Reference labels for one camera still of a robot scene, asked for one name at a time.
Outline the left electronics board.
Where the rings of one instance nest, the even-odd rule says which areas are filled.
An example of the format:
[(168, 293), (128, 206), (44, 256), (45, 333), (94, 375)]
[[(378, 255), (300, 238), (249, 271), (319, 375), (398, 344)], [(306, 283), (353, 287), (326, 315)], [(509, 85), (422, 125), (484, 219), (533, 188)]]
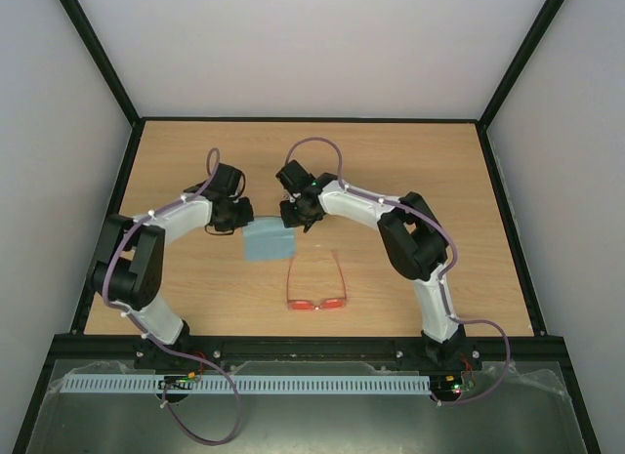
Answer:
[(199, 385), (203, 377), (201, 372), (188, 372), (186, 374), (163, 375), (157, 382), (156, 388), (164, 391), (166, 388), (179, 391), (191, 391)]

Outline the electronics board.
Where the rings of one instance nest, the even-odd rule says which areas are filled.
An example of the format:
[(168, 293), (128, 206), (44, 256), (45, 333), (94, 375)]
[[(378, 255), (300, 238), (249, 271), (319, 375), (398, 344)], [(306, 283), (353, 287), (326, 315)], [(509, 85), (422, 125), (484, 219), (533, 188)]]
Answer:
[(474, 371), (465, 370), (458, 374), (435, 376), (431, 379), (431, 391), (438, 397), (443, 395), (460, 396), (471, 392), (477, 387), (477, 376)]
[(186, 374), (163, 375), (157, 382), (156, 388), (164, 391), (166, 388), (179, 391), (191, 391), (199, 385), (203, 377), (201, 372), (188, 372)]

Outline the right electronics board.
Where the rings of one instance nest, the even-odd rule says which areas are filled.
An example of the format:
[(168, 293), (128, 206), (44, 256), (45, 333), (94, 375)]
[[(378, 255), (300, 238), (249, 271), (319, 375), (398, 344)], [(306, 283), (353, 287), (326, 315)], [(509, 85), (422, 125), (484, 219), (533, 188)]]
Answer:
[(460, 396), (471, 392), (477, 387), (477, 376), (474, 371), (465, 370), (458, 374), (435, 376), (431, 379), (431, 391), (438, 397), (443, 395)]

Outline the blue cleaning cloth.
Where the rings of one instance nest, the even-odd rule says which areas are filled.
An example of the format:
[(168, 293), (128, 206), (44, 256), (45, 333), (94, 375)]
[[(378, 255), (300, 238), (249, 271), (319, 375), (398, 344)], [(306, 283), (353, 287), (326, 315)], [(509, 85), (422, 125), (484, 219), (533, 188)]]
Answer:
[(243, 256), (248, 262), (290, 259), (296, 252), (294, 229), (279, 217), (256, 218), (242, 229)]

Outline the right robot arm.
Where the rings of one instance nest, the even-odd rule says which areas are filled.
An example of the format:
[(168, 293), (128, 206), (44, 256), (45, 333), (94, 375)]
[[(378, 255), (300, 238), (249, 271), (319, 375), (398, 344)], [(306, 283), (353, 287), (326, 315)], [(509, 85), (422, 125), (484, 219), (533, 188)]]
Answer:
[(309, 230), (330, 215), (379, 232), (391, 266), (413, 284), (425, 357), (439, 368), (455, 361), (466, 339), (446, 278), (455, 265), (447, 253), (456, 249), (424, 198), (416, 192), (403, 197), (371, 192), (330, 173), (316, 177), (296, 160), (287, 162), (276, 178), (287, 192), (279, 204), (286, 227)]

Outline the black front mounting rail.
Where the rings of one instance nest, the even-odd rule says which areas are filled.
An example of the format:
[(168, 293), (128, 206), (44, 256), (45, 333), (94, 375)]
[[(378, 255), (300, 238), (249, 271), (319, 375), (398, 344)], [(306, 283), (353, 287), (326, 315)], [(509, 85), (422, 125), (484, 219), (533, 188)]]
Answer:
[[(202, 353), (223, 368), (248, 361), (365, 362), (376, 368), (422, 373), (458, 372), (467, 365), (480, 369), (489, 361), (503, 361), (500, 337), (468, 337), (456, 350), (441, 353), (423, 338), (273, 338), (190, 336), (181, 351)], [(53, 339), (48, 364), (60, 359), (129, 360), (144, 369), (189, 367), (136, 336), (61, 334)]]

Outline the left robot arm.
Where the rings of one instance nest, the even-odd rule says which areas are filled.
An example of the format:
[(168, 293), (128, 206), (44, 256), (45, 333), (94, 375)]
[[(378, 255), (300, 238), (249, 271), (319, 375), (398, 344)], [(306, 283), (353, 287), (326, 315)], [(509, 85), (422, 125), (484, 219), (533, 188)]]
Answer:
[(107, 307), (131, 320), (144, 339), (174, 349), (188, 325), (161, 292), (165, 248), (196, 229), (229, 235), (248, 226), (254, 213), (245, 187), (241, 170), (219, 163), (208, 180), (168, 205), (135, 217), (108, 216), (88, 268), (92, 289)]

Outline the red sunglasses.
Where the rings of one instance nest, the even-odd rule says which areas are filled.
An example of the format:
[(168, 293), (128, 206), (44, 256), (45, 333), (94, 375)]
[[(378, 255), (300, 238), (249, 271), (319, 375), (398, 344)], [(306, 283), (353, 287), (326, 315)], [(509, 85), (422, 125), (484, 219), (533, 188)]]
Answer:
[(290, 310), (338, 310), (348, 302), (348, 287), (336, 250), (315, 250), (290, 259), (285, 303)]

